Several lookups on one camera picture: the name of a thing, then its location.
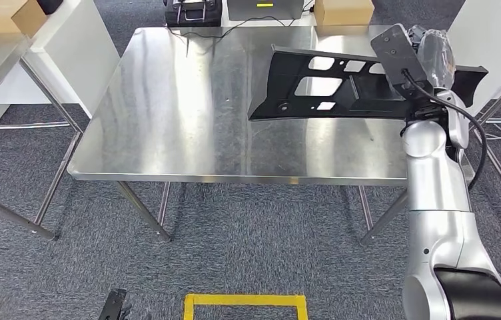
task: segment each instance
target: robotic arm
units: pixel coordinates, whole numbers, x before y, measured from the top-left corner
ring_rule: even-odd
[[[446,35],[394,25],[371,42],[377,59],[274,46],[266,99],[249,109],[250,120],[360,117],[404,119],[410,254],[403,289],[408,320],[501,320],[501,277],[478,234],[461,159],[468,146],[466,111],[483,68],[455,67]],[[313,71],[313,57],[333,57]],[[365,62],[343,72],[350,61]],[[381,63],[386,75],[369,69]],[[330,97],[297,97],[304,77],[341,78]],[[310,107],[332,103],[328,111]],[[483,161],[470,183],[483,168]]]
[[[395,41],[404,37],[398,33],[400,27],[394,26],[373,40],[379,58],[394,50],[390,42],[392,47],[402,46],[401,41]],[[428,43],[435,55],[429,55]],[[422,65],[416,63],[413,51],[399,51],[402,49],[396,49],[399,57],[384,57],[382,66],[386,73],[389,63],[394,64],[390,72],[401,70],[404,80],[392,85],[400,87],[402,95],[414,103],[402,135],[410,219],[410,254],[403,290],[406,316],[409,320],[501,320],[501,278],[480,240],[460,166],[471,118],[458,110],[466,106],[457,94],[445,88],[452,85],[454,75],[448,41],[439,31],[425,34],[418,48]],[[422,59],[425,55],[431,59]],[[419,85],[410,75],[413,69],[416,74],[421,71],[419,67],[432,85],[428,94],[423,89],[428,87],[425,80]],[[434,95],[437,103],[429,105],[433,98],[429,95]],[[447,103],[456,108],[444,108]],[[417,112],[435,106],[439,109],[432,115]]]

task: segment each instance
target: black bag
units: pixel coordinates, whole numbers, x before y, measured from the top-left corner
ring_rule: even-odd
[[[58,7],[60,7],[60,4],[62,4],[62,0],[37,0],[39,2],[39,5],[41,8],[43,8],[43,11],[45,12],[46,15],[52,15]]]

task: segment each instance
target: stainless steel table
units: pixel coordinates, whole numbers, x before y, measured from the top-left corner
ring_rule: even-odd
[[[42,228],[41,224],[43,222],[44,216],[47,212],[47,209],[52,201],[54,196],[54,192],[62,178],[62,174],[64,174],[64,170],[66,170],[66,166],[72,155],[72,152],[75,149],[75,146],[78,140],[81,137],[82,130],[76,124],[76,122],[70,117],[68,112],[64,109],[64,107],[54,98],[51,94],[51,91],[47,88],[47,86],[40,80],[37,74],[33,71],[33,69],[29,66],[29,64],[25,61],[24,54],[26,50],[29,48],[29,40],[23,35],[17,34],[9,34],[9,35],[0,35],[0,83],[3,81],[4,77],[10,72],[13,66],[16,63],[20,63],[22,68],[27,72],[30,78],[37,84],[37,86],[41,89],[41,91],[46,95],[46,97],[52,102],[53,106],[60,111],[62,116],[66,119],[66,121],[61,122],[49,122],[49,123],[31,123],[31,124],[12,124],[12,125],[0,125],[0,129],[37,129],[37,128],[53,128],[53,127],[67,127],[71,126],[75,130],[75,134],[68,146],[67,152],[55,174],[53,182],[50,184],[49,189],[47,190],[47,194],[39,208],[38,214],[34,221],[30,221],[12,210],[6,208],[2,204],[0,204],[0,216],[13,221],[14,223],[24,226],[35,233],[40,234],[41,236],[47,239],[54,239],[54,233]]]
[[[137,29],[68,166],[76,179],[119,181],[165,239],[170,182],[404,185],[403,121],[307,119],[249,122],[262,101],[272,44],[374,55],[386,26]],[[315,94],[324,83],[308,90]],[[124,181],[166,181],[155,219]]]

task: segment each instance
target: rectangular hole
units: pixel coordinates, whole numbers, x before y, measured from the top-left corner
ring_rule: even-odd
[[[340,87],[342,79],[303,77],[294,93],[296,96],[330,97]]]
[[[335,62],[335,59],[330,58],[330,57],[313,57],[309,61],[309,69],[329,70],[334,62]]]
[[[329,111],[329,110],[333,109],[334,106],[335,106],[335,102],[322,102],[317,107],[317,110],[319,110],[319,111]]]
[[[375,63],[372,67],[370,67],[368,72],[372,73],[373,75],[385,75],[386,74],[384,72],[384,68],[382,67],[381,63]]]
[[[346,67],[344,68],[343,71],[359,72],[362,69],[362,67],[364,67],[364,64],[365,64],[364,61],[351,60],[346,64]]]

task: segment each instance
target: cardboard box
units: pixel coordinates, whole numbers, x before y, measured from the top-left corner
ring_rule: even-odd
[[[0,33],[32,37],[46,20],[37,0],[0,0]]]
[[[317,25],[368,25],[374,13],[371,0],[316,0]]]

